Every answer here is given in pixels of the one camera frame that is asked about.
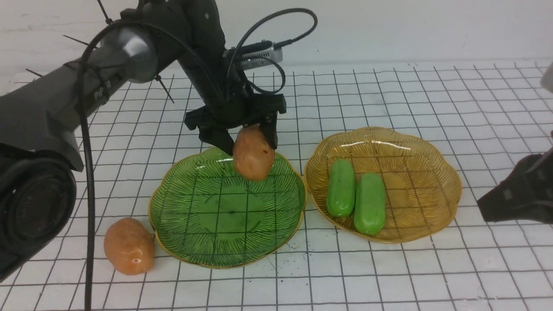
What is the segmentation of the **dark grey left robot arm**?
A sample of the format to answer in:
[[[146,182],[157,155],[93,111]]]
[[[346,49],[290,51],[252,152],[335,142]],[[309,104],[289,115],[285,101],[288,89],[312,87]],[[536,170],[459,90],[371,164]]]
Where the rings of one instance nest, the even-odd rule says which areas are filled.
[[[225,48],[213,0],[141,0],[83,53],[1,96],[1,279],[43,249],[67,223],[74,171],[90,170],[74,131],[125,83],[147,83],[178,62],[204,106],[185,114],[200,140],[232,154],[229,129],[260,124],[276,148],[281,94],[255,94]]]

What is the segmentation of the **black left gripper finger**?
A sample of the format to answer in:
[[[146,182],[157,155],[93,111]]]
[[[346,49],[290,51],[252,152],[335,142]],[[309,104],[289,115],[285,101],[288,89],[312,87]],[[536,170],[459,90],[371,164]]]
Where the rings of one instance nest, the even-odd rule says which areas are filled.
[[[259,130],[263,134],[265,141],[269,144],[271,149],[276,150],[278,148],[278,134],[277,134],[277,120],[278,114],[276,112],[266,115],[259,122]]]
[[[199,138],[203,143],[219,148],[229,156],[233,156],[235,142],[227,129],[215,127],[200,127]]]

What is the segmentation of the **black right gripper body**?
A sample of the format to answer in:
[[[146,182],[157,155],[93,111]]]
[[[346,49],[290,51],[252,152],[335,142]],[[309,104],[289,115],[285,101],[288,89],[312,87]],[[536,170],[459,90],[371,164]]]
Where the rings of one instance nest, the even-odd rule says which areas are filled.
[[[553,223],[553,150],[518,161],[499,185],[477,201],[486,222],[531,220]]]

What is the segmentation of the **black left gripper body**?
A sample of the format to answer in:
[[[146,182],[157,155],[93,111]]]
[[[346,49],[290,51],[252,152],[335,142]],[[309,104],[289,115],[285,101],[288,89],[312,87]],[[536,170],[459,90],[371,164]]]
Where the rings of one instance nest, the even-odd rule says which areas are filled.
[[[185,114],[185,125],[196,128],[231,129],[274,120],[285,114],[287,104],[282,94],[237,96],[231,100],[209,100],[201,108]]]

